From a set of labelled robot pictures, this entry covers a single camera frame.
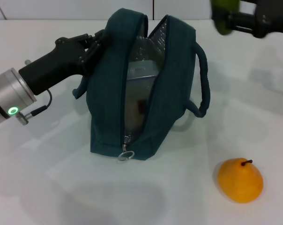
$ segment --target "black bracket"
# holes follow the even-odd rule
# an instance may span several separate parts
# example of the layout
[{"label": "black bracket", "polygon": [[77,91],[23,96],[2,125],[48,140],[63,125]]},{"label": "black bracket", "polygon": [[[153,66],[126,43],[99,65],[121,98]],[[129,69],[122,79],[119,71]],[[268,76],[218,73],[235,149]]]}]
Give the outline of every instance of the black bracket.
[{"label": "black bracket", "polygon": [[55,41],[52,52],[19,70],[21,77],[35,95],[56,85],[71,75],[91,75],[111,39],[101,30],[73,38]]}]

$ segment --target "green object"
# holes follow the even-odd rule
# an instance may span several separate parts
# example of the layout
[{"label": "green object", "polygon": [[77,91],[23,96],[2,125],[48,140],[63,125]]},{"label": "green object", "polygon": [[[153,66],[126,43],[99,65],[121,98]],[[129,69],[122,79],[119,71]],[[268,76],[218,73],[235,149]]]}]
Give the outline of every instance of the green object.
[{"label": "green object", "polygon": [[[240,0],[210,0],[212,8],[224,9],[228,12],[238,13]],[[222,35],[228,35],[232,30],[226,27],[225,21],[214,21],[217,31]]]},{"label": "green object", "polygon": [[18,107],[11,107],[11,108],[8,110],[8,114],[9,114],[9,115],[15,115],[18,111],[19,111],[19,108],[18,108]]},{"label": "green object", "polygon": [[[148,101],[139,102],[145,116],[140,134],[127,151],[134,151],[135,159],[153,156],[171,129],[173,123],[188,109],[196,117],[203,117],[209,107],[210,90],[208,65],[204,51],[196,43],[195,29],[185,22],[166,16],[150,34],[159,35],[166,22],[163,69],[155,78]],[[147,16],[120,9],[107,22],[104,35],[112,36],[108,47],[91,77],[84,76],[78,89],[79,98],[85,91],[92,115],[91,152],[118,157],[124,144],[124,98],[129,56],[138,34],[147,36]],[[189,100],[194,76],[196,54],[201,68],[202,102],[198,108]]]}]

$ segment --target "lunch bag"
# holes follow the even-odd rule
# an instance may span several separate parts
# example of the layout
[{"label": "lunch bag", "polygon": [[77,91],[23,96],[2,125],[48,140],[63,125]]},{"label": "lunch bag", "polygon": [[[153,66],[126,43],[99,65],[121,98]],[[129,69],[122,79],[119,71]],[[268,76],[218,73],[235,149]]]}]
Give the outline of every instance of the lunch bag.
[{"label": "lunch bag", "polygon": [[[103,35],[111,44],[93,74],[84,76],[75,98],[87,92],[92,115],[91,152],[145,160],[153,156],[173,123],[188,109],[203,117],[210,90],[205,52],[195,29],[165,16],[148,36],[148,18],[120,9]],[[196,55],[200,62],[202,102],[190,99]]]}]

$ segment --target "cable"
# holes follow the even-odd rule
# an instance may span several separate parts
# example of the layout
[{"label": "cable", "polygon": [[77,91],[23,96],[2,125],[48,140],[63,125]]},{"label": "cable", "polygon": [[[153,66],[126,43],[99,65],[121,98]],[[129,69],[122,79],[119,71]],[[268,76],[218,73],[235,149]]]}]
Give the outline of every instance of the cable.
[{"label": "cable", "polygon": [[47,89],[47,92],[49,93],[49,96],[50,96],[49,103],[47,105],[43,105],[43,106],[41,106],[41,107],[31,111],[30,113],[26,114],[25,115],[26,119],[29,119],[29,118],[31,118],[33,116],[36,116],[36,115],[40,114],[41,112],[45,111],[51,105],[52,99],[53,99],[52,93],[48,89]]},{"label": "cable", "polygon": [[1,12],[1,14],[2,14],[2,16],[3,16],[4,20],[7,20],[7,17],[5,16],[5,14],[4,14],[4,12],[3,12],[3,10],[2,10],[2,8],[1,8],[1,7],[0,7],[0,12]]},{"label": "cable", "polygon": [[49,100],[49,103],[48,103],[48,105],[47,105],[47,108],[51,105],[51,103],[52,103],[52,93],[49,91],[49,89],[47,89],[47,92],[49,93],[49,95],[50,95],[50,100]]}]

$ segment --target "zipper pull ring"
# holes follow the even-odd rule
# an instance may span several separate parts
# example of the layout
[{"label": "zipper pull ring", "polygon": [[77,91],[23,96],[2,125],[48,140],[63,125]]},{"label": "zipper pull ring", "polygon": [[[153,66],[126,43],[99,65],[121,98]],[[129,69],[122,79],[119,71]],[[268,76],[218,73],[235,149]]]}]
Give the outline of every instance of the zipper pull ring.
[{"label": "zipper pull ring", "polygon": [[135,153],[134,151],[127,151],[127,145],[123,144],[122,150],[123,152],[118,157],[119,161],[126,161],[126,160],[133,158]]}]

